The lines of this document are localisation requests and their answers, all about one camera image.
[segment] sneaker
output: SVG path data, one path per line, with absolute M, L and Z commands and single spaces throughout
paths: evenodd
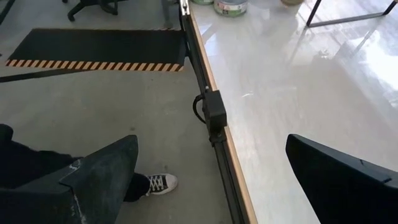
M 176 188 L 177 177 L 171 174 L 157 174 L 148 176 L 150 180 L 149 191 L 147 195 L 162 195 L 169 193 Z

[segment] white table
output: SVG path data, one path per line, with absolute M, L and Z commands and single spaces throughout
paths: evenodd
M 305 30 L 310 8 L 252 0 L 231 19 L 191 4 L 251 223 L 319 223 L 285 153 L 290 133 L 398 170 L 398 13 Z

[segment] black mat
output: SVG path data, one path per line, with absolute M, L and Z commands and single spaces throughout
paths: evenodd
M 179 30 L 34 29 L 7 66 L 174 72 L 184 58 Z

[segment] hazard stripe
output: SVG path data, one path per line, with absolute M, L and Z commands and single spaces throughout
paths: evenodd
M 60 60 L 7 60 L 6 66 L 30 68 L 61 68 L 70 70 L 114 70 L 181 72 L 183 65 L 177 63 L 131 63 L 131 62 L 83 62 Z

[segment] black chair leg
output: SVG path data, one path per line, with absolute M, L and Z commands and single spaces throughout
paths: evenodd
M 117 16 L 118 14 L 118 1 L 115 0 L 114 2 L 114 7 L 106 4 L 103 0 L 98 0 L 99 6 L 101 6 L 101 9 L 109 14 Z
M 80 12 L 80 10 L 82 10 L 85 6 L 80 2 L 78 3 L 71 11 L 69 11 L 68 13 L 68 19 L 70 22 L 75 21 L 75 17 L 74 15 L 78 12 Z

